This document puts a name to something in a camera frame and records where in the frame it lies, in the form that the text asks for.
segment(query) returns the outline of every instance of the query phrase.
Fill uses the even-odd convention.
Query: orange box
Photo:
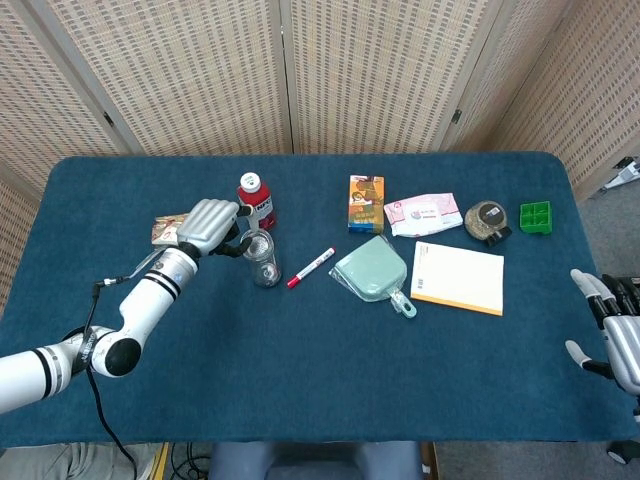
[[[384,230],[384,177],[349,177],[350,232],[382,233]]]

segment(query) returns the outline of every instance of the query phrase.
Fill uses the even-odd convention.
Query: floor
[[[640,276],[640,181],[597,194],[580,205],[580,215],[600,273]],[[186,458],[184,445],[176,447],[176,463]],[[640,459],[623,466],[611,460],[603,443],[450,442],[436,446],[442,480],[637,480]],[[206,453],[208,446],[196,445]],[[331,478],[338,472],[310,472],[311,477],[282,472],[280,480]],[[166,471],[169,479],[171,467]]]

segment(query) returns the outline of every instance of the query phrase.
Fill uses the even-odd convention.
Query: mint green dustpan
[[[390,298],[396,312],[408,318],[417,313],[400,291],[407,278],[407,265],[381,235],[344,257],[329,273],[365,302]]]

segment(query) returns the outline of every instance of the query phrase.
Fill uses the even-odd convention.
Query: table
[[[202,259],[133,373],[98,378],[123,442],[636,433],[633,400],[580,371],[564,349],[573,338],[606,358],[569,277],[573,267],[594,271],[589,247],[564,169],[545,153],[66,159],[51,173],[15,277],[0,355],[55,343],[81,325],[92,282],[133,269],[149,251],[155,216],[201,198],[234,199],[246,171],[272,189],[285,280],[327,247],[337,254],[292,291],[285,282],[255,287],[244,259]],[[330,266],[370,238],[347,232],[350,174],[384,176],[386,201],[454,192],[463,212],[485,199],[504,205],[514,233],[491,250],[505,256],[504,316],[416,301],[408,320],[331,279]],[[544,200],[553,233],[522,233],[519,205]],[[410,271],[415,240],[386,231]],[[488,250],[462,227],[428,241]],[[118,305],[132,287],[105,289],[94,323],[120,328]],[[84,376],[0,417],[2,446],[98,440],[108,436]]]

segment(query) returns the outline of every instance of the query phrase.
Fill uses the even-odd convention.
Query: notepad
[[[504,257],[416,242],[411,298],[502,315]]]

